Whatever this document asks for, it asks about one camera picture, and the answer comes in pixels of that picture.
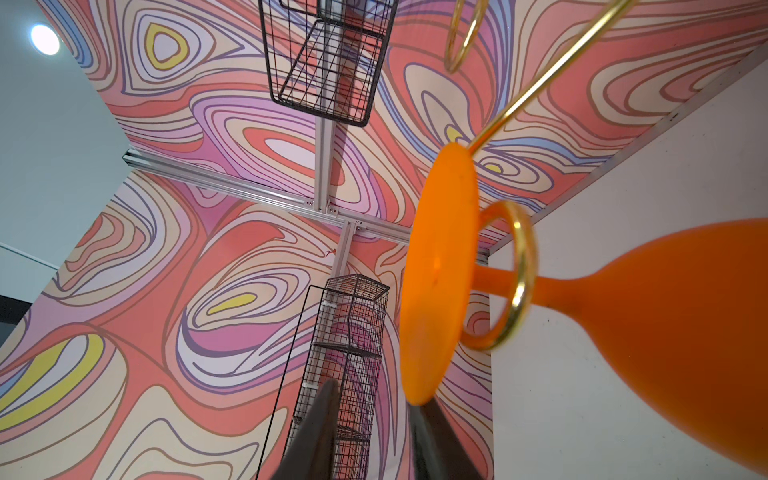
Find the orange wine glass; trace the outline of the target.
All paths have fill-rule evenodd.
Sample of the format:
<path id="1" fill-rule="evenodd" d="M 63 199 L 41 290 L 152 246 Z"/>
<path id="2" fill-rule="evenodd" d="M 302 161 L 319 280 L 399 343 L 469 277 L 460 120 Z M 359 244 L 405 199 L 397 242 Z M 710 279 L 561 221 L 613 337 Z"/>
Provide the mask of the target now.
<path id="1" fill-rule="evenodd" d="M 458 345 L 498 347 L 531 305 L 576 321 L 618 376 L 677 428 L 766 472 L 765 219 L 683 230 L 590 275 L 546 278 L 528 215 L 512 201 L 481 208 L 470 152 L 446 146 L 418 204 L 403 278 L 407 401 L 428 403 Z"/>

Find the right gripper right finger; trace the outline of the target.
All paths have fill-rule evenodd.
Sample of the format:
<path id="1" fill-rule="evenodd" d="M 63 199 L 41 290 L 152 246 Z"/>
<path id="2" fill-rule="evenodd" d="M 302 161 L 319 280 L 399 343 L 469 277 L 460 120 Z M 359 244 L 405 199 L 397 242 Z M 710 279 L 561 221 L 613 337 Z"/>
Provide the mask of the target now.
<path id="1" fill-rule="evenodd" d="M 436 400 L 408 412 L 416 479 L 482 479 Z"/>

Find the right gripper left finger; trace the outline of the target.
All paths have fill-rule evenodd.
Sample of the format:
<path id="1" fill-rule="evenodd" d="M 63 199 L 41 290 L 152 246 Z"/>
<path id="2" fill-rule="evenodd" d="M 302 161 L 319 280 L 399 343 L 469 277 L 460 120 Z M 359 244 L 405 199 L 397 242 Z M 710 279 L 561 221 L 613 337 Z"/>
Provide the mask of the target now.
<path id="1" fill-rule="evenodd" d="M 339 385 L 330 379 L 317 393 L 272 480 L 332 478 L 339 406 Z"/>

